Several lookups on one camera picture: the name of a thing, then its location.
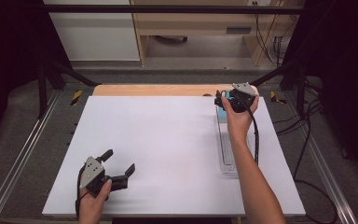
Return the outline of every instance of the forearm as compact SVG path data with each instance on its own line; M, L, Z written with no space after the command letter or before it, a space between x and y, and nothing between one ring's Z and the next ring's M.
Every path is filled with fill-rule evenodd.
M250 223L284 223L281 206L254 161L246 141L231 140L241 184L246 216Z

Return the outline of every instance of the floor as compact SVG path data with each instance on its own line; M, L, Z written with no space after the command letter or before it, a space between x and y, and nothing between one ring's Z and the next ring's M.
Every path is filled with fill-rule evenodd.
M81 75L102 83L198 84L252 81L265 75L276 65L265 59L261 66L254 67L240 36L189 36L187 42L156 36L150 39L145 66L134 63L74 63L74 67ZM26 163L16 167L15 179L7 174L13 164L18 162L16 159L23 153L28 135L38 122L37 83L28 83L14 90L9 96L7 111L0 124L0 188L7 189L8 180L11 180L9 184L12 188L7 189L7 197L4 204L1 204L0 221L74 221L73 218L55 219L41 215L48 191L54 183L76 130L76 123L87 96L91 95L93 90L68 76L64 78L67 85L63 91L48 88L49 96L57 97L56 106L47 122L41 125L42 132L35 137L37 141L31 145L32 153L26 157ZM278 99L290 101L295 91L280 91L277 85L279 81L280 77L275 77L260 86L260 93L269 99L271 91L274 91ZM317 78L310 77L310 81L320 85ZM78 90L83 93L78 103L73 106L71 102ZM314 93L312 90L307 91L308 102L317 98ZM295 114L289 104L267 102L273 121L286 120ZM356 220L347 222L339 218L337 223L358 223L358 164L351 158L343 158L340 143L329 120L329 115L320 111L312 115L311 134ZM275 122L275 130L283 130L293 122L294 119ZM290 133L279 134L278 137L289 168L293 172L304 143L304 134L301 129L296 129ZM298 170L298 178L328 192L329 186L324 182L324 175L321 175L312 150L307 147ZM334 209L320 192L302 183L298 183L298 190L308 215L324 222L333 219ZM313 223L306 217L288 217L287 222Z

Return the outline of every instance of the human hand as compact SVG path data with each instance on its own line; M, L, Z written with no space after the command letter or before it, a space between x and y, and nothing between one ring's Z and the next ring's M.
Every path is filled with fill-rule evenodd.
M250 109L252 113L257 110L258 106L258 91L257 88L252 86L252 88L257 93L254 102L252 103ZM227 113L227 125L228 125L228 133L230 136L231 143L240 143L246 144L246 137L249 131L249 128L252 123L252 117L248 111L242 113L236 113L229 103L226 97L222 97L223 108L225 108Z
M80 191L79 224L98 224L103 213L103 204L112 188L112 180L108 179L96 198L86 188Z

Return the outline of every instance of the white tabletop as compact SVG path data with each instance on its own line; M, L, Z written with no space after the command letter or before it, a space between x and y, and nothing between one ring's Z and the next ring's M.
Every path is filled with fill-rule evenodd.
M74 216L80 167L88 156L112 148L114 155L103 163L107 175L123 175L133 163L136 171L128 189L111 193L104 214L243 216L238 178L220 171L215 116L213 97L91 96L43 214ZM305 215L263 98L255 119L261 171L283 213Z

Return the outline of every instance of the wall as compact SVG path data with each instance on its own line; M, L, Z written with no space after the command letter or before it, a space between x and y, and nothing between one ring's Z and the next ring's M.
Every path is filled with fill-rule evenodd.
M45 4L128 5L127 0L44 0ZM50 13L70 61L139 61L132 15Z

